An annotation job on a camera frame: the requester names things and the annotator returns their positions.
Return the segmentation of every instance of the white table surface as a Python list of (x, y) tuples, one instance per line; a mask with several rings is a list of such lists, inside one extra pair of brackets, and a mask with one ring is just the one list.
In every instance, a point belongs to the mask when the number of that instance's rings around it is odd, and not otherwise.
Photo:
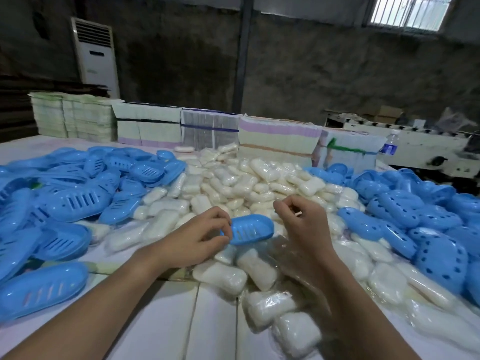
[[(118, 143), (97, 144), (76, 138), (34, 136), (0, 144), (0, 164), (14, 159), (27, 159), (48, 154), (63, 146), (86, 150), (94, 145), (125, 147)], [(141, 147), (155, 153), (156, 148)], [(387, 167), (380, 162), (380, 169)], [(90, 248), (82, 258), (93, 262), (122, 263), (135, 248), (108, 255), (103, 245)], [(91, 275), (84, 290), (90, 290), (105, 275)], [(186, 359), (186, 360), (284, 360), (273, 343), (269, 330), (253, 332), (241, 305), (225, 300), (206, 285), (192, 282), (158, 282), (156, 295), (135, 317), (113, 347), (108, 359)], [(65, 309), (69, 303), (57, 305), (0, 326), (0, 356)], [(405, 340), (424, 360), (478, 360), (479, 356), (459, 350), (453, 345), (423, 336), (405, 318), (384, 310)], [(480, 317), (465, 311), (462, 314), (480, 332)], [(323, 357), (315, 354), (312, 360)]]

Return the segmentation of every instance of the person's left hand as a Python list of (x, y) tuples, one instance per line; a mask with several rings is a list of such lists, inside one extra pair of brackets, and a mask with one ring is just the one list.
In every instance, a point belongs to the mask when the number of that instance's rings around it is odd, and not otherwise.
[[(231, 218), (219, 207), (195, 216), (163, 239), (137, 251), (159, 276), (167, 269), (200, 264), (221, 251), (232, 238)], [(212, 231), (222, 230), (225, 236), (208, 240)]]

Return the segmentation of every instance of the blue label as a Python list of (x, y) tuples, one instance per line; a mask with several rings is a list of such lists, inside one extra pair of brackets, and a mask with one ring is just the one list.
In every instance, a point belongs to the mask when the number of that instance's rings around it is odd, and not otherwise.
[(397, 151), (397, 146), (392, 144), (384, 144), (383, 148), (380, 149), (380, 152), (392, 156)]

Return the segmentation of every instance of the person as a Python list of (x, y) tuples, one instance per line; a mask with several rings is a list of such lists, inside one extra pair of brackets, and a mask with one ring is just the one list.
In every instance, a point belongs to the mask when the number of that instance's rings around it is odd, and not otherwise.
[[(335, 253), (324, 209), (297, 195), (275, 201), (273, 207), (282, 218), (289, 239), (303, 250), (312, 270), (318, 272), (315, 284), (327, 299), (339, 337), (351, 358), (419, 360)], [(225, 236), (204, 240), (212, 230), (222, 230)], [(162, 240), (137, 250), (116, 272), (3, 359), (104, 358), (140, 298), (160, 274), (207, 260), (222, 250), (231, 237), (229, 215), (219, 207), (205, 211)]]

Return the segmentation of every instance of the wall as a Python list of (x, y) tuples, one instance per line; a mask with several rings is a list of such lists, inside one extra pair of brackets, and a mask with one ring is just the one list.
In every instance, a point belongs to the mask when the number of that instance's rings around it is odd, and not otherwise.
[(322, 123), (324, 108), (389, 104), (435, 118), (480, 113), (480, 47), (256, 14), (243, 110)]
[(87, 0), (87, 17), (113, 28), (122, 98), (230, 110), (237, 11), (161, 0)]
[[(34, 11), (43, 11), (49, 40), (35, 29)], [(0, 0), (0, 52), (11, 64), (3, 73), (77, 81), (70, 24), (74, 13), (73, 0)]]

